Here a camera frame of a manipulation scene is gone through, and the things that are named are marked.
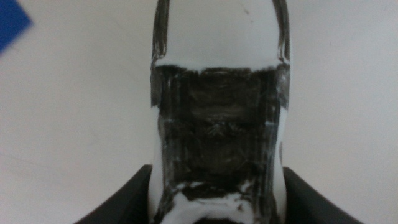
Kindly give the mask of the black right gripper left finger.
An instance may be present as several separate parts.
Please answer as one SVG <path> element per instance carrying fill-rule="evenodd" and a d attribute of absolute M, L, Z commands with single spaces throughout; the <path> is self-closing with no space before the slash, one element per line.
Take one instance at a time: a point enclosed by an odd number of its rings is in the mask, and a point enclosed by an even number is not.
<path fill-rule="evenodd" d="M 76 224 L 148 224 L 147 194 L 152 166 L 142 166 L 115 194 Z"/>

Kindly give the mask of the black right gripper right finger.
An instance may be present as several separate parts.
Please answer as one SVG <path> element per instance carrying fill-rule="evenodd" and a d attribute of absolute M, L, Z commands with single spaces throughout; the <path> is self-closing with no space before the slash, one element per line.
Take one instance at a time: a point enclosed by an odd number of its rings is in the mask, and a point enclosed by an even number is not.
<path fill-rule="evenodd" d="M 292 169 L 284 167 L 288 224 L 363 224 L 318 193 Z"/>

